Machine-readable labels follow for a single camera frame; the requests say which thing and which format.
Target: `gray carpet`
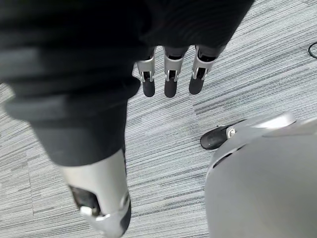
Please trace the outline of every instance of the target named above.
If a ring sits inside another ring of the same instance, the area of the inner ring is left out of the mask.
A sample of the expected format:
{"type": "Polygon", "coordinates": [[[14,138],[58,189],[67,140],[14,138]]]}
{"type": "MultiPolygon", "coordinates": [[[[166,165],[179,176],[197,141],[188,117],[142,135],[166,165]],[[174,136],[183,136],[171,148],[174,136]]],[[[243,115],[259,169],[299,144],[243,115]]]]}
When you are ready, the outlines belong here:
{"type": "MultiPolygon", "coordinates": [[[[212,152],[200,136],[217,124],[264,113],[317,116],[316,0],[258,0],[207,76],[188,85],[185,56],[176,97],[164,96],[163,52],[156,52],[156,94],[130,100],[126,128],[132,221],[125,237],[208,237],[204,179],[212,152]]],[[[0,103],[11,92],[0,85],[0,103]]],[[[0,238],[100,238],[77,213],[58,170],[28,124],[0,109],[0,238]]]]}

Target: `black sleeve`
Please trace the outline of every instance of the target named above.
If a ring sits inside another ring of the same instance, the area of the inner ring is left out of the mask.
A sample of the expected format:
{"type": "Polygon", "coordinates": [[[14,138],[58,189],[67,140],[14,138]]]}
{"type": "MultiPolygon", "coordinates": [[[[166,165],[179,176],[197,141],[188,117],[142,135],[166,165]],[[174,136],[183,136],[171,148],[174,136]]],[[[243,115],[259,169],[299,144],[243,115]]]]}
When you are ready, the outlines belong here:
{"type": "Polygon", "coordinates": [[[124,145],[135,61],[151,46],[224,46],[252,0],[0,2],[0,81],[9,115],[28,121],[50,158],[78,166],[124,145]]]}

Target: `striped carpet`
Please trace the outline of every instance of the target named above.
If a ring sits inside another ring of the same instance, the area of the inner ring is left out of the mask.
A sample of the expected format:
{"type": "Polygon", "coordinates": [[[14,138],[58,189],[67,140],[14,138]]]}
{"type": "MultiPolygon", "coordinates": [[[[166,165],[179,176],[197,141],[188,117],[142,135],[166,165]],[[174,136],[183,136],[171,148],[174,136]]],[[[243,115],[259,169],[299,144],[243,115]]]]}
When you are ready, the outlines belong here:
{"type": "MultiPolygon", "coordinates": [[[[156,94],[146,98],[140,90],[129,102],[133,214],[126,238],[209,236],[204,179],[212,152],[199,145],[204,132],[263,113],[317,116],[317,60],[307,53],[317,41],[316,25],[316,0],[256,1],[196,96],[188,92],[194,49],[185,56],[176,97],[168,99],[157,48],[156,94]]],[[[0,103],[10,95],[0,85],[0,103]]],[[[102,237],[77,213],[28,124],[3,108],[0,158],[0,238],[102,237]]]]}

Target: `black cable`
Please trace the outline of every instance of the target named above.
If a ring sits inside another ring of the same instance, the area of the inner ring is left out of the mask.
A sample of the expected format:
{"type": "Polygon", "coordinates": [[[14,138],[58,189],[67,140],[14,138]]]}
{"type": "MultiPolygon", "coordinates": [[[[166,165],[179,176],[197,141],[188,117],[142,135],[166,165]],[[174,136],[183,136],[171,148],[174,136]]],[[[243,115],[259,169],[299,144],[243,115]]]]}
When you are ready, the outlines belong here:
{"type": "Polygon", "coordinates": [[[317,42],[312,43],[312,44],[308,47],[308,53],[309,53],[312,57],[314,57],[314,58],[317,59],[317,55],[313,54],[312,51],[311,51],[311,48],[312,48],[314,45],[316,45],[316,44],[317,44],[317,42]]]}

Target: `black fingertip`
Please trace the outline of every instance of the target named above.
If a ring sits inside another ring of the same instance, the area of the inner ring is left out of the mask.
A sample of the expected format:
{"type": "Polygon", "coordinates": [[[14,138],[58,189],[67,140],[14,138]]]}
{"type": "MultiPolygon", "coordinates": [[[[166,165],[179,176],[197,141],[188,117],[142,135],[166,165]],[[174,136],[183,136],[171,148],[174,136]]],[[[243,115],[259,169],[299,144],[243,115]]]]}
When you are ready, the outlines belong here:
{"type": "Polygon", "coordinates": [[[169,81],[165,81],[164,93],[168,98],[172,98],[175,96],[177,90],[177,82],[174,82],[173,79],[169,81]]]}
{"type": "Polygon", "coordinates": [[[148,98],[152,97],[155,94],[155,84],[154,81],[150,82],[146,80],[142,83],[144,95],[148,98]]]}
{"type": "Polygon", "coordinates": [[[203,88],[204,80],[200,78],[194,79],[193,77],[190,79],[189,83],[189,92],[193,95],[199,94],[203,88]]]}

